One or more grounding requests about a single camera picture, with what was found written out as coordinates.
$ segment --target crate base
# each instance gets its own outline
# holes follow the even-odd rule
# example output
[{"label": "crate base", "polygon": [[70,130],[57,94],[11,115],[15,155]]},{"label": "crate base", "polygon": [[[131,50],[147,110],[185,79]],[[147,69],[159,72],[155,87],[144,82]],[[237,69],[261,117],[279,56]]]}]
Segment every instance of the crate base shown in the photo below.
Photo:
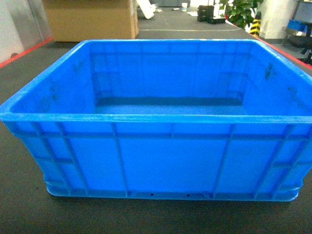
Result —
[{"label": "crate base", "polygon": [[270,193],[254,194],[233,194],[233,193],[165,193],[165,192],[128,192],[124,191],[89,191],[74,190],[68,193],[66,189],[59,189],[56,186],[47,186],[47,191],[53,196],[65,197],[94,197],[94,198],[132,198],[132,199],[153,199],[153,200],[218,200],[218,201],[284,201],[290,202],[295,200],[299,195],[298,191],[285,192],[272,197]]}]

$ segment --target green leaves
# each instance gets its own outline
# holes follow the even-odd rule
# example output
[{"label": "green leaves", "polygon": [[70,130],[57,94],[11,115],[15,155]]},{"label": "green leaves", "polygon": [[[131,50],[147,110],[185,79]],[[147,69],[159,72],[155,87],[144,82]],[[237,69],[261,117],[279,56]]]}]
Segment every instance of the green leaves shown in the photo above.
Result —
[{"label": "green leaves", "polygon": [[264,0],[220,0],[220,3],[226,5],[226,14],[229,16],[229,21],[245,29],[246,25],[250,26],[254,20],[252,11],[255,13],[255,8],[258,7],[258,3],[262,3],[263,1]]}]

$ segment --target chair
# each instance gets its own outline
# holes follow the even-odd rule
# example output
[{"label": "chair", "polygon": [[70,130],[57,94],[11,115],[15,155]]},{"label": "chair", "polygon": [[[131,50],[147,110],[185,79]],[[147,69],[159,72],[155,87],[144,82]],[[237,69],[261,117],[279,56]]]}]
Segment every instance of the chair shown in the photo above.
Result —
[{"label": "chair", "polygon": [[301,54],[306,54],[309,52],[308,57],[303,60],[303,62],[311,64],[311,57],[312,57],[312,23],[309,22],[302,22],[302,24],[307,25],[307,33],[305,36],[290,36],[288,41],[289,43],[297,48],[304,48],[303,51],[301,51]]}]

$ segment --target table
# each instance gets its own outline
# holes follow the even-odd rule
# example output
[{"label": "table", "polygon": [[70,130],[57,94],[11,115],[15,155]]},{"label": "table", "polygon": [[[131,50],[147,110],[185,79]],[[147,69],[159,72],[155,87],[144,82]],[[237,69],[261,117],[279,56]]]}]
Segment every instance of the table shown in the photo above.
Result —
[{"label": "table", "polygon": [[[254,39],[170,9],[139,27],[139,39]],[[1,68],[0,103],[75,45],[52,41]],[[1,233],[310,233],[311,217],[312,173],[291,203],[53,197],[23,143],[0,124]]]}]

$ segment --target paper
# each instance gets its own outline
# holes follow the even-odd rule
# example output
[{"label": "paper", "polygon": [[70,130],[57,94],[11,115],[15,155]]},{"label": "paper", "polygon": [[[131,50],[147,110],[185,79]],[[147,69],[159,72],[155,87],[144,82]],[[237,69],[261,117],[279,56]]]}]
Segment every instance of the paper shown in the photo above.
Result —
[{"label": "paper", "polygon": [[198,16],[197,12],[187,12],[187,14],[190,14],[191,16]]}]

